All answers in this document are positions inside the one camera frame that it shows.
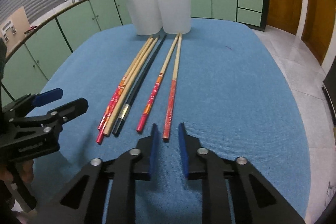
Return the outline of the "brown cardboard board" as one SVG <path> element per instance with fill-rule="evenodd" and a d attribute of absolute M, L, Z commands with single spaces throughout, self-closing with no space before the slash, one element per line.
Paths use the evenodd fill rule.
<path fill-rule="evenodd" d="M 1 23 L 1 38 L 7 47 L 7 55 L 25 37 L 25 32 L 30 28 L 23 6 L 14 11 Z"/>

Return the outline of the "blue table mat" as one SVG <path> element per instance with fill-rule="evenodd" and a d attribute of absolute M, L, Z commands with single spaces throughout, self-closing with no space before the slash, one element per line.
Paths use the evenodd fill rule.
<path fill-rule="evenodd" d="M 45 90 L 63 98 L 33 116 L 78 98 L 88 111 L 64 125 L 60 150 L 34 163 L 32 188 L 39 206 L 91 159 L 114 159 L 133 148 L 138 121 L 174 37 L 169 35 L 149 70 L 118 137 L 96 143 L 97 126 L 123 74 L 146 38 L 132 25 L 96 33 L 50 78 Z M 310 193 L 309 149 L 303 122 L 278 65 L 256 34 L 243 24 L 194 19 L 179 59 L 170 139 L 159 142 L 150 181 L 136 184 L 137 223 L 201 223 L 202 184 L 183 175 L 178 126 L 220 157 L 247 158 L 300 216 Z"/>

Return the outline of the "black chopstick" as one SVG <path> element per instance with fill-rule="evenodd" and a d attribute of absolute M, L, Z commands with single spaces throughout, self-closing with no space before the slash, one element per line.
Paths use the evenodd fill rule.
<path fill-rule="evenodd" d="M 133 102 L 142 86 L 142 83 L 144 81 L 144 79 L 147 76 L 147 73 L 152 65 L 152 63 L 154 62 L 159 50 L 161 49 L 161 46 L 163 45 L 163 42 L 165 41 L 167 37 L 167 34 L 164 34 L 161 42 L 159 43 L 159 45 L 157 46 L 157 48 L 155 49 L 155 51 L 151 54 L 151 57 L 149 59 L 149 61 L 146 63 L 144 69 L 142 70 L 141 74 L 139 75 L 136 83 L 132 86 L 132 90 L 127 94 L 128 98 L 125 101 L 122 109 L 119 111 L 118 113 L 118 118 L 114 123 L 114 128 L 112 130 L 112 134 L 115 137 L 118 137 L 118 135 L 120 135 L 121 130 L 123 128 L 123 125 L 126 121 L 127 115 L 129 114 L 129 111 L 133 105 Z"/>

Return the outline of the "black appliance at right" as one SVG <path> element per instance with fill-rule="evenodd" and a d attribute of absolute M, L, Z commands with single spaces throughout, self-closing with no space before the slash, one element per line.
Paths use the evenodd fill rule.
<path fill-rule="evenodd" d="M 333 61 L 329 72 L 322 82 L 322 91 L 327 99 L 333 124 L 335 125 L 336 111 L 336 60 Z"/>

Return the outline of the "white plastic utensil holder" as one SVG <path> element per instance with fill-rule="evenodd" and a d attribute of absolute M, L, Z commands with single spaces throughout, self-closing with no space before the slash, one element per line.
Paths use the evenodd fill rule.
<path fill-rule="evenodd" d="M 191 30 L 191 0 L 126 0 L 126 6 L 140 36 Z"/>

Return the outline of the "plain bamboo chopstick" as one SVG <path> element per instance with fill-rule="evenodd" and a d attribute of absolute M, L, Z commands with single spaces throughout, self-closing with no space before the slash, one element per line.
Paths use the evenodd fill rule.
<path fill-rule="evenodd" d="M 133 86 L 135 79 L 137 78 L 140 70 L 142 69 L 145 61 L 147 60 L 152 49 L 159 40 L 159 36 L 156 38 L 151 38 L 149 43 L 146 45 L 143 52 L 140 54 L 139 58 L 133 65 L 130 73 L 127 75 L 125 82 L 122 84 L 120 91 L 117 93 L 116 102 L 112 106 L 112 113 L 108 116 L 107 121 L 104 123 L 102 128 L 102 136 L 109 136 L 112 131 L 112 126 L 114 125 L 118 113 L 121 110 L 121 107 L 126 100 L 127 94 L 129 93 L 131 87 Z"/>

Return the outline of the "green lower kitchen cabinets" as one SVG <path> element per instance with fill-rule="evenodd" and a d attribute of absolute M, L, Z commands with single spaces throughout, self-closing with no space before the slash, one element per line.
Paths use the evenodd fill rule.
<path fill-rule="evenodd" d="M 191 0 L 193 18 L 222 19 L 265 30 L 269 0 Z M 1 83 L 4 105 L 42 90 L 57 69 L 92 35 L 127 25 L 126 0 L 82 0 L 49 17 L 8 46 L 9 65 Z"/>

